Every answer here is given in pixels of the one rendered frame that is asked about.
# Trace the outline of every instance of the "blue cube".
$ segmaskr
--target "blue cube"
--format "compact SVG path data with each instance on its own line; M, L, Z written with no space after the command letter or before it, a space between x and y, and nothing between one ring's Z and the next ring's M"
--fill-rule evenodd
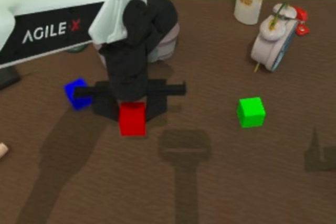
M83 78L79 78L73 82L70 82L66 85L64 85L64 91L67 95L67 98L69 102L71 103L71 106L74 110L81 110L87 106L89 106L92 103L92 98L76 98L74 99L74 90L76 87L87 87L86 82Z

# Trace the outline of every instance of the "cube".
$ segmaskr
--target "cube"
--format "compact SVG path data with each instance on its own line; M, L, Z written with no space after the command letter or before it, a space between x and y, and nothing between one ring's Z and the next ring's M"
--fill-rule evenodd
M92 103L92 98L76 98L74 99L74 90L76 87L87 87L87 84L83 78L79 78L73 82L70 82L66 85L64 85L64 91L66 93L66 96L74 110L81 110L87 106L89 106Z
M122 136L145 136L145 103L122 102L119 110L119 129Z
M241 127L262 126L266 116L263 102L260 97L239 99L237 115Z

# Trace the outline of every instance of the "brown tabletop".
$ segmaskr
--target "brown tabletop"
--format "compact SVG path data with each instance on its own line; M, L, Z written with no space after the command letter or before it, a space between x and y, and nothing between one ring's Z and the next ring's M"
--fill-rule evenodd
M92 47L17 66L37 71L0 92L1 224L336 223L336 174L307 173L303 154L316 128L336 136L336 1L292 1L309 11L311 34L295 37L274 73L253 73L258 27L233 18L233 1L175 1L176 54L152 77L187 82L185 97L121 138L116 123L74 112L62 86L106 78ZM276 2L266 1L261 19ZM239 98L260 96L264 126L240 128ZM166 153L172 148L203 153Z

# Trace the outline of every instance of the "red x letter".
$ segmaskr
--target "red x letter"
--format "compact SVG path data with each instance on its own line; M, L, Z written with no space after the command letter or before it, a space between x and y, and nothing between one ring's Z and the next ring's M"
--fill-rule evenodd
M72 20L72 28L71 31L75 31L79 29L80 18L78 20Z

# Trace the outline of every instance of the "green cube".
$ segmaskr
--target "green cube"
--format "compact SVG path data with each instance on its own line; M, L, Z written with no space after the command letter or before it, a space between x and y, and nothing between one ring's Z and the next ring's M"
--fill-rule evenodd
M260 97L239 99L237 115L243 128L259 127L264 123L266 111Z

